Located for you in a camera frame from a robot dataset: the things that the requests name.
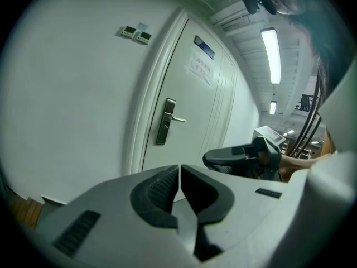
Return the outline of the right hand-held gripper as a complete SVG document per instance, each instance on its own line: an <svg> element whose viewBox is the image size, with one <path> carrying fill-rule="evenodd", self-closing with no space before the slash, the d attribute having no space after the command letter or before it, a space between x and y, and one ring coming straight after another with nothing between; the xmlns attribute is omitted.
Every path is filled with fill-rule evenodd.
<svg viewBox="0 0 357 268"><path fill-rule="evenodd" d="M278 170L285 140L269 126L262 126L253 130L251 144L243 147L213 149L205 153L202 160L208 169L223 174L252 179L281 180Z"/></svg>

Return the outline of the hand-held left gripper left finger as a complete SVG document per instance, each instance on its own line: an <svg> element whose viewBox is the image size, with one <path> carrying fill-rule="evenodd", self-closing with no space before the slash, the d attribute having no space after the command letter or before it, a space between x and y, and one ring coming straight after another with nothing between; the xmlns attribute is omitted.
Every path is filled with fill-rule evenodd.
<svg viewBox="0 0 357 268"><path fill-rule="evenodd" d="M38 232L57 267L194 267L172 215L179 167L95 185L49 215Z"/></svg>

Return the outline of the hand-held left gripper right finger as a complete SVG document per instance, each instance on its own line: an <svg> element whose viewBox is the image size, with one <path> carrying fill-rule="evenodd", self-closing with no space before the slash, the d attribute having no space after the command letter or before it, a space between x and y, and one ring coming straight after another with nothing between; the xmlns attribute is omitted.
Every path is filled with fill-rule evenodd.
<svg viewBox="0 0 357 268"><path fill-rule="evenodd" d="M202 262L243 240L278 203L287 184L181 165L181 189L197 218L194 255Z"/></svg>

